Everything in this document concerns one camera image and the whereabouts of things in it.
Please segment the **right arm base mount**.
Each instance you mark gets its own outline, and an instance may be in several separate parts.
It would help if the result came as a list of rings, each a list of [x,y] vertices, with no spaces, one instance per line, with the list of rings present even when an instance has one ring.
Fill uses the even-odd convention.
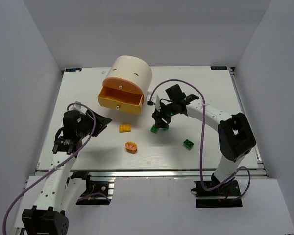
[[[194,181],[191,193],[196,198],[197,208],[241,208],[243,206],[238,181],[229,180],[217,189],[205,191],[201,181]]]

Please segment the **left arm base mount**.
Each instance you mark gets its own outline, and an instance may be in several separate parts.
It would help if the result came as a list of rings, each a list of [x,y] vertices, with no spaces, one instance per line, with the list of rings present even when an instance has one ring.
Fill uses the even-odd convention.
[[[85,191],[77,200],[77,205],[105,205],[108,206],[112,200],[114,180],[92,176],[87,171],[75,171],[69,179],[81,179],[85,185]]]

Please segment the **yellow drawer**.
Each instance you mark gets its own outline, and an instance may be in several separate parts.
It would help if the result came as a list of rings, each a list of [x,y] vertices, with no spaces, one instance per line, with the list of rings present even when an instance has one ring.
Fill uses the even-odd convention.
[[[98,102],[100,106],[131,114],[140,114],[144,96],[109,87],[102,87]]]

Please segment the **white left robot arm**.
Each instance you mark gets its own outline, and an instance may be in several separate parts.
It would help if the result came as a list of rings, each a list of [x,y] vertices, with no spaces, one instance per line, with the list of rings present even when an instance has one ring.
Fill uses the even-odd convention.
[[[69,207],[87,190],[87,172],[70,175],[84,138],[98,136],[111,119],[91,109],[66,111],[52,148],[52,163],[43,188],[32,208],[24,209],[22,222],[29,235],[65,235],[69,228]]]

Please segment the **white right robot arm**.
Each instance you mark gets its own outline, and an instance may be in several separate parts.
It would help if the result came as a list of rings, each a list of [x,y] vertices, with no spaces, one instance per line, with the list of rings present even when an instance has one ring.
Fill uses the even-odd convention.
[[[167,129],[172,117],[181,114],[195,118],[202,123],[202,130],[211,127],[218,134],[221,159],[211,180],[215,187],[231,181],[240,170],[242,159],[256,145],[254,134],[247,117],[243,113],[229,114],[208,105],[202,94],[185,95],[179,85],[166,89],[168,100],[165,103],[152,91],[147,103],[154,106],[152,118],[155,128]]]

